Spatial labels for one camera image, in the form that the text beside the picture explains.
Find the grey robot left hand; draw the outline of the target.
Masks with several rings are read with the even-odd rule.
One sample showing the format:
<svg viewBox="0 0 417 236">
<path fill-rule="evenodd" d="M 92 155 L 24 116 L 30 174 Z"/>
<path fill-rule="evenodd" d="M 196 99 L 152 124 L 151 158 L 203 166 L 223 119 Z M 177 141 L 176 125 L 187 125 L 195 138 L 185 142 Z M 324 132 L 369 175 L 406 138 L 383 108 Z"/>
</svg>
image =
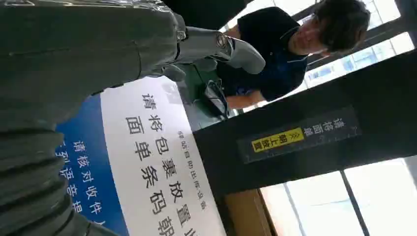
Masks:
<svg viewBox="0 0 417 236">
<path fill-rule="evenodd" d="M 54 130 L 90 95 L 218 61 L 250 74 L 266 64 L 249 43 L 188 26 L 161 0 L 3 0 L 0 131 Z"/>
</svg>

